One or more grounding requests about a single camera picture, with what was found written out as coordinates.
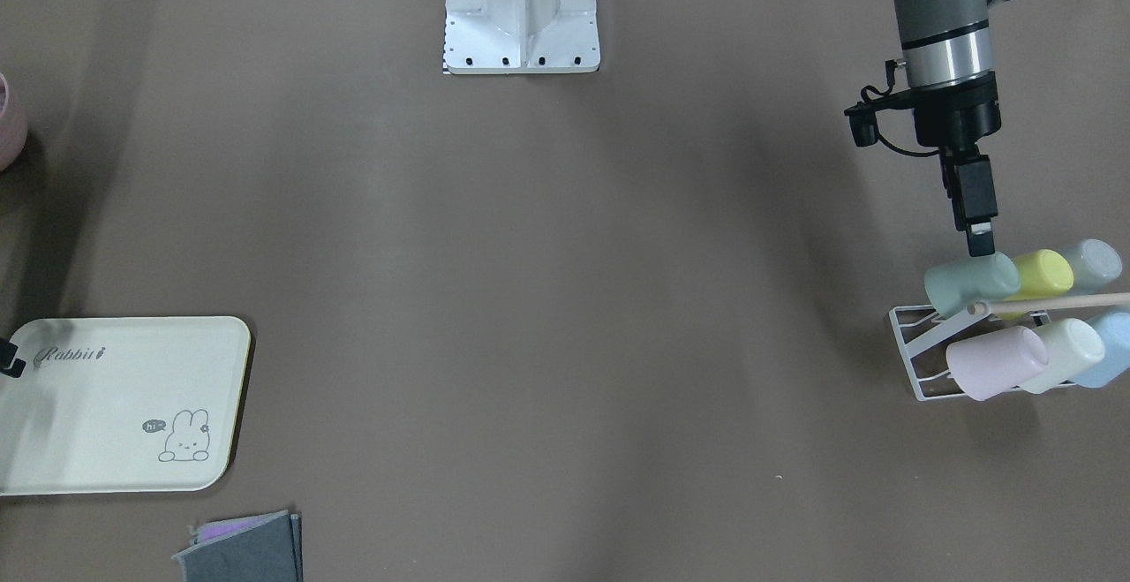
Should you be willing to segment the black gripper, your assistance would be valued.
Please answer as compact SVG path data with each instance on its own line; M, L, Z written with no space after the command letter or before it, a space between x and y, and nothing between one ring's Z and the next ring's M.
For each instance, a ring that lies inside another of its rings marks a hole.
M991 219L999 208L991 160L977 144L1002 125L996 73L947 87L913 88L909 94L918 144L944 156L944 185L955 224L966 231L968 255L992 255Z

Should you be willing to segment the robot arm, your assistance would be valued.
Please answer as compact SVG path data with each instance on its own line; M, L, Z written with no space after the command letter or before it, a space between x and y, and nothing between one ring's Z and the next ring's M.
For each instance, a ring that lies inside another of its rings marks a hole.
M977 142L1002 125L989 11L1009 0L893 0L899 58L887 87L867 86L845 111L857 147L885 144L878 114L907 110L920 156L937 156L955 228L971 257L994 252L999 212L989 156Z

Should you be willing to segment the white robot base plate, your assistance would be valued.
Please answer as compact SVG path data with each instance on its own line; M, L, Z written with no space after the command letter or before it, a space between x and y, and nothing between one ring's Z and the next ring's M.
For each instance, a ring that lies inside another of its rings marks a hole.
M451 75L596 72L597 0L445 0L441 69Z

